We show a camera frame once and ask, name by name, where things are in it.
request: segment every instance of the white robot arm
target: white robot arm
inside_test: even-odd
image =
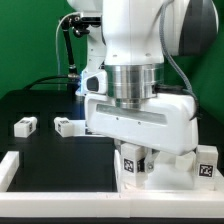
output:
[[[77,12],[80,12],[80,17],[98,17],[102,16],[102,0],[68,0],[69,5]],[[106,46],[102,42],[102,28],[89,26],[89,35],[87,36],[87,65],[82,71],[82,80],[87,79],[93,74],[99,72],[106,55]],[[78,95],[86,95],[84,88],[77,91]]]
[[[198,145],[195,97],[161,85],[164,55],[185,78],[170,55],[198,55],[212,44],[218,32],[212,0],[98,0],[91,1],[94,9],[96,2],[103,5],[106,54],[105,68],[84,80],[89,129],[148,150],[191,152]]]

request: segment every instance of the screw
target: screw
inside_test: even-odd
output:
[[[76,22],[79,21],[79,19],[80,19],[80,18],[79,18],[78,16],[75,17],[75,21],[76,21]]]
[[[153,169],[153,165],[151,163],[148,163],[147,164],[147,167],[148,167],[149,170],[152,170]]]

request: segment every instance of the black tabletop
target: black tabletop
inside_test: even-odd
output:
[[[224,173],[224,126],[201,110],[200,144],[219,150]],[[35,116],[37,130],[15,138],[13,125]],[[7,151],[20,152],[20,167],[8,192],[116,192],[110,138],[62,138],[54,129],[55,117],[84,120],[83,102],[67,91],[18,90],[0,100],[0,160]],[[214,223],[209,219],[0,219],[0,223]]]

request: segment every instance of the green background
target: green background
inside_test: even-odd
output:
[[[202,56],[175,60],[190,78],[201,106],[224,124],[224,1],[214,0],[214,3],[220,19],[216,42]],[[55,30],[58,18],[72,9],[66,0],[0,0],[0,5],[1,98],[10,90],[57,74]],[[62,73],[66,73],[67,58],[61,35],[60,40]],[[73,38],[73,47],[81,71],[86,61],[85,39]],[[182,84],[170,65],[166,64],[165,69],[167,84]]]

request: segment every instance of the black label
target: black label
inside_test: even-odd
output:
[[[29,125],[29,131],[30,131],[30,132],[33,131],[33,124],[32,124],[32,123],[30,123],[30,125]]]
[[[68,124],[69,121],[60,121],[61,124]]]
[[[138,161],[137,166],[138,166],[138,173],[139,172],[145,172],[145,158],[141,159]]]
[[[212,177],[214,167],[211,165],[200,164],[199,176],[200,177]]]
[[[20,121],[20,124],[29,124],[29,123],[30,123],[30,121],[27,121],[27,120]]]
[[[134,162],[128,159],[124,159],[124,170],[134,173]]]

